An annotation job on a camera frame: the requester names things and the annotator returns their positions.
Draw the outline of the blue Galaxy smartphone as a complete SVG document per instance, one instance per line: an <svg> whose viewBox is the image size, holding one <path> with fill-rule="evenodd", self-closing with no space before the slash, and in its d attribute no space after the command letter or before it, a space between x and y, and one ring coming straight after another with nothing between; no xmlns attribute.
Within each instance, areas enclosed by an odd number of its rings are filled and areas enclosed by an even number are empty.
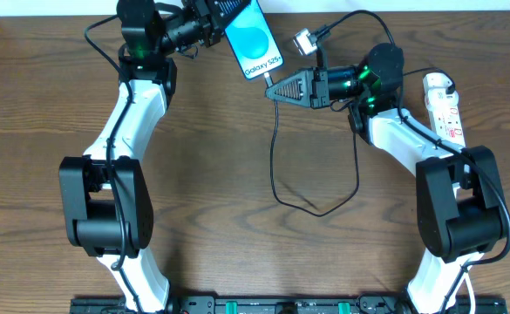
<svg viewBox="0 0 510 314"><path fill-rule="evenodd" d="M257 0L250 1L225 34L246 80L283 65L282 54Z"/></svg>

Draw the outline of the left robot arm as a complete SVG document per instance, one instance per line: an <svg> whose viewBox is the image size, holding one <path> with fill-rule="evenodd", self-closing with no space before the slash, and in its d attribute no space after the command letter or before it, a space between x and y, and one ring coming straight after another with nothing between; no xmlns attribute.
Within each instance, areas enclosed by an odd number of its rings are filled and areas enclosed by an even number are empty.
<svg viewBox="0 0 510 314"><path fill-rule="evenodd" d="M69 242L105 265L123 293L109 305L86 302L88 311L179 311L149 246L153 204L141 163L175 94L173 54L195 58L200 47L218 44L247 6L218 0L177 6L153 0L118 2L114 17L124 42L111 60L118 74L117 103L93 144L80 156L65 157L59 167Z"/></svg>

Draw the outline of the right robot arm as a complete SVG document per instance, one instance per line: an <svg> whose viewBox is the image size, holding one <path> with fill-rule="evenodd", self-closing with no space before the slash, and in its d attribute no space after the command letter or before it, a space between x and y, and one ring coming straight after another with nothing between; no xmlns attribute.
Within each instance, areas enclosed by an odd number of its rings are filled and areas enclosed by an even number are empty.
<svg viewBox="0 0 510 314"><path fill-rule="evenodd" d="M497 242L510 246L510 213L493 152L447 138L458 113L453 81L428 72L425 94L441 94L429 104L432 123L424 126L404 107L404 54L393 43L374 46L357 65L331 68L323 49L318 64L268 82L275 103L347 112L355 137L392 156L415 179L419 235L425 245L399 313L456 312L458 289L470 270L496 263Z"/></svg>

